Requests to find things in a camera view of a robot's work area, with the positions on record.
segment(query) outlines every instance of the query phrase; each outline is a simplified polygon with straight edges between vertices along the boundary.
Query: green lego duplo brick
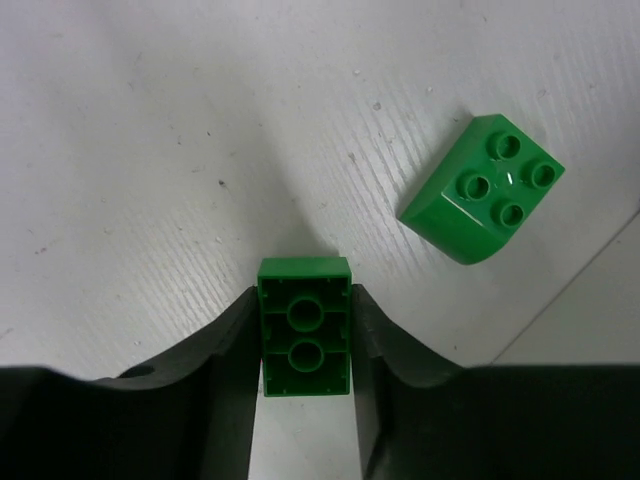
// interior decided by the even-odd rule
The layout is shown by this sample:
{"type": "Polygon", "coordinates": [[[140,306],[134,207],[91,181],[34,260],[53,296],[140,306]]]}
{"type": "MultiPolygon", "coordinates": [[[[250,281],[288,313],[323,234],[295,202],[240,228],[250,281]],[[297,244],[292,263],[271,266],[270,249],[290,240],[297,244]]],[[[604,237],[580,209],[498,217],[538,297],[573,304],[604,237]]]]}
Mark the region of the green lego duplo brick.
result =
{"type": "Polygon", "coordinates": [[[258,296],[265,396],[349,393],[347,259],[265,258],[258,296]]]}
{"type": "Polygon", "coordinates": [[[459,263],[518,230],[564,167],[503,115],[475,117],[399,219],[459,263]]]}

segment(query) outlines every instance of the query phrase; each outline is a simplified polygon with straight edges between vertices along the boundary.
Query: white textured board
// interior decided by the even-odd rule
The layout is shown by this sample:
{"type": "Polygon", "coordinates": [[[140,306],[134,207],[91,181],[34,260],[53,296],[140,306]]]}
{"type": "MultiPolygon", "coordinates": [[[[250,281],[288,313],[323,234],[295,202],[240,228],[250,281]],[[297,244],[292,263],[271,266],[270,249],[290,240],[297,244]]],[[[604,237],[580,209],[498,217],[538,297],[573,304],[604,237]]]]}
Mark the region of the white textured board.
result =
{"type": "Polygon", "coordinates": [[[640,216],[496,360],[640,363],[640,216]]]}
{"type": "Polygon", "coordinates": [[[361,478],[352,396],[260,396],[256,409],[249,480],[361,478]]]}
{"type": "Polygon", "coordinates": [[[0,2],[0,364],[115,375],[261,258],[334,253],[420,340],[492,361],[637,211],[639,22],[637,0],[0,2]],[[567,172],[462,267],[395,213],[494,112],[567,172]]]}

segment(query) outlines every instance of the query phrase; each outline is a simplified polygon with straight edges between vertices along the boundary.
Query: black curved bracket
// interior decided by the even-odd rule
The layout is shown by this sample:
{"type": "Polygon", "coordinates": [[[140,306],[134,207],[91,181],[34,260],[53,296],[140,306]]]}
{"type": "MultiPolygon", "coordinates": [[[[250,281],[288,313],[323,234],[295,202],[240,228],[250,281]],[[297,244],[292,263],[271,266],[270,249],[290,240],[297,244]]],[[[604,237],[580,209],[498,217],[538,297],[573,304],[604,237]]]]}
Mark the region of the black curved bracket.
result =
{"type": "MultiPolygon", "coordinates": [[[[638,367],[463,369],[352,298],[364,478],[640,478],[638,367]]],[[[0,369],[0,478],[245,480],[259,329],[249,288],[119,378],[0,369]]]]}

